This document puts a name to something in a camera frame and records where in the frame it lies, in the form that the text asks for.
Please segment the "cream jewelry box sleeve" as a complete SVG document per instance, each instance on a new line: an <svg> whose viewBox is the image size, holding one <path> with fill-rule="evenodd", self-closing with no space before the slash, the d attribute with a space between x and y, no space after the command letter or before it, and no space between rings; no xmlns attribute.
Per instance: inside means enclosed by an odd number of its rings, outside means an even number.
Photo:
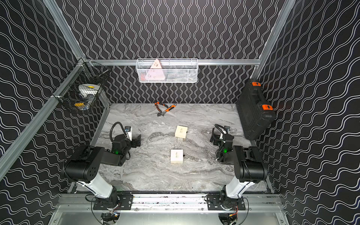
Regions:
<svg viewBox="0 0 360 225"><path fill-rule="evenodd" d="M175 137L185 139L187 132L188 132L188 127L178 125L175 130Z"/></svg>

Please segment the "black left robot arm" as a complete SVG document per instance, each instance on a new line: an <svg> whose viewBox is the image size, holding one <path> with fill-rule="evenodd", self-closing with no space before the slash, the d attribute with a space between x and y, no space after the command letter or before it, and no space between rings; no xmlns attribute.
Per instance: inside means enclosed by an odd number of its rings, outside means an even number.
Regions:
<svg viewBox="0 0 360 225"><path fill-rule="evenodd" d="M98 173L101 164L121 167L131 158L130 149L141 146L141 135L129 139L126 134L110 135L112 148L90 145L75 149L71 159L63 166L63 174L71 181L78 182L89 189L97 198L112 198L115 188Z"/></svg>

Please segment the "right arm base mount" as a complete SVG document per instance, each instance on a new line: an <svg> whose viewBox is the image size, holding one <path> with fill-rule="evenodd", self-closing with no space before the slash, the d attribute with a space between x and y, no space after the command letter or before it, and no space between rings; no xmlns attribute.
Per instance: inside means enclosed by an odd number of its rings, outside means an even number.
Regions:
<svg viewBox="0 0 360 225"><path fill-rule="evenodd" d="M244 211L246 209L243 198L229 198L221 194L206 195L204 197L209 211Z"/></svg>

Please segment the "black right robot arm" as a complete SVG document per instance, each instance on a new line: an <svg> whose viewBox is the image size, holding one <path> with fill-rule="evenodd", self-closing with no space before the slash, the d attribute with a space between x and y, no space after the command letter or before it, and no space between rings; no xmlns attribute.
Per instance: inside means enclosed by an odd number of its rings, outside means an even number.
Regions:
<svg viewBox="0 0 360 225"><path fill-rule="evenodd" d="M216 161L234 167L234 177L224 186L224 198L238 199L251 186L267 179L260 151L255 146L234 145L229 126L214 125L210 142L217 146Z"/></svg>

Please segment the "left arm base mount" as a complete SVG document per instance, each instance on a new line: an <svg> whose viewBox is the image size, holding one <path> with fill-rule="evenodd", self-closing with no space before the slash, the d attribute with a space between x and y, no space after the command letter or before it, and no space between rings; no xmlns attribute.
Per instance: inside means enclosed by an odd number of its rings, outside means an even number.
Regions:
<svg viewBox="0 0 360 225"><path fill-rule="evenodd" d="M95 198L93 210L131 210L133 203L133 195L115 195L110 196L107 199Z"/></svg>

